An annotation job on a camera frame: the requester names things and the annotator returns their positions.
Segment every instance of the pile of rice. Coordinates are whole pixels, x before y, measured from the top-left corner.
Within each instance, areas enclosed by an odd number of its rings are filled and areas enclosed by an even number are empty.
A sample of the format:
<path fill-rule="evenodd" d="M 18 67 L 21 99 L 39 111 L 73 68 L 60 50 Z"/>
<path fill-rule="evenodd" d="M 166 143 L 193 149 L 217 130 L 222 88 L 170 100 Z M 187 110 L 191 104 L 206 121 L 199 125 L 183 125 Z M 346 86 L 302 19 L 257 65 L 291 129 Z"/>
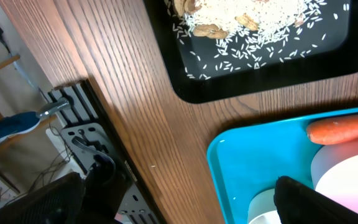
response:
<path fill-rule="evenodd" d="M 185 14 L 186 24 L 193 30 L 202 24 L 215 24 L 229 33 L 228 37 L 244 30 L 235 17 L 247 14 L 259 24 L 258 43 L 267 44 L 281 39 L 283 28 L 305 18 L 310 0 L 196 0 L 201 9 Z"/>

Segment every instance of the floor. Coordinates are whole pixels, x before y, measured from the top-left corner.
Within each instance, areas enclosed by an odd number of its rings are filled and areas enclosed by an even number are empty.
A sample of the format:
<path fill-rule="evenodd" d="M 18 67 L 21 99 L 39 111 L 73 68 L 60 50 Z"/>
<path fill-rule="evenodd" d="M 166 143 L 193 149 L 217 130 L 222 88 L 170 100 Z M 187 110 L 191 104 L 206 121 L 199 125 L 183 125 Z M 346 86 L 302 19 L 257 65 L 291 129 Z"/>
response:
<path fill-rule="evenodd" d="M 4 116 L 12 116 L 37 111 L 46 104 L 40 91 L 50 91 L 52 86 L 1 7 L 0 27 L 12 53 L 21 56 L 16 65 L 0 70 L 0 112 Z M 7 50 L 0 43 L 0 62 L 7 58 Z M 62 128 L 58 121 L 51 125 L 58 130 Z M 49 167 L 62 150 L 61 140 L 46 126 L 1 155 L 0 170 L 23 193 L 33 184 L 38 171 Z"/>

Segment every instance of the shoe sole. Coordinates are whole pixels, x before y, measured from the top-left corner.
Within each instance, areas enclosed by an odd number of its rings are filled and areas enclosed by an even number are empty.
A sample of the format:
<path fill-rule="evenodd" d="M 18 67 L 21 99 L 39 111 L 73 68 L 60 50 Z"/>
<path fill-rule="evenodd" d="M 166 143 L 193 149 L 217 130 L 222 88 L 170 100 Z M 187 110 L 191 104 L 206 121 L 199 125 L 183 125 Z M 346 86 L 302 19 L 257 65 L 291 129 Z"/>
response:
<path fill-rule="evenodd" d="M 12 137 L 12 136 L 15 136 L 17 134 L 26 134 L 26 133 L 29 133 L 31 132 L 32 130 L 34 130 L 39 124 L 40 124 L 41 120 L 38 121 L 38 123 L 36 125 L 34 125 L 33 127 L 27 129 L 27 130 L 24 130 L 24 131 L 21 131 L 21 132 L 18 132 L 18 133 L 14 133 L 14 134 L 10 134 L 10 135 L 7 135 L 7 136 L 4 136 L 2 138 L 0 138 L 0 143 L 2 143 L 3 141 L 5 141 L 7 138 L 9 137 Z"/>

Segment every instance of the white bowl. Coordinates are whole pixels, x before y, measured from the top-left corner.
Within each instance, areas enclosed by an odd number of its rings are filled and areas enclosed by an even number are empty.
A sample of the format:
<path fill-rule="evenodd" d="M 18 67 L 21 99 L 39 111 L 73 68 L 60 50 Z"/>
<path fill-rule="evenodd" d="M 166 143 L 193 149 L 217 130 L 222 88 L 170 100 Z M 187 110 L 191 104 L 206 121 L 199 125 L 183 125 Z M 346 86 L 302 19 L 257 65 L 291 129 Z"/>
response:
<path fill-rule="evenodd" d="M 311 177 L 317 192 L 358 213 L 358 139 L 320 149 Z"/>
<path fill-rule="evenodd" d="M 274 189 L 266 190 L 254 197 L 249 204 L 248 224 L 280 224 L 274 205 Z"/>

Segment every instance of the person's foot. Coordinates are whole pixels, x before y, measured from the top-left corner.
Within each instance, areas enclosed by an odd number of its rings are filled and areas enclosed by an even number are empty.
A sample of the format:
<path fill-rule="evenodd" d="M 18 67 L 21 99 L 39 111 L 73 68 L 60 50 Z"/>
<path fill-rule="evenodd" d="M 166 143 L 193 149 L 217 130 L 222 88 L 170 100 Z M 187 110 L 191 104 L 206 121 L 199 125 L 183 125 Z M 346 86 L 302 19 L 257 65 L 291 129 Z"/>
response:
<path fill-rule="evenodd" d="M 0 120 L 0 143 L 14 134 L 25 134 L 38 126 L 36 112 L 20 113 Z"/>

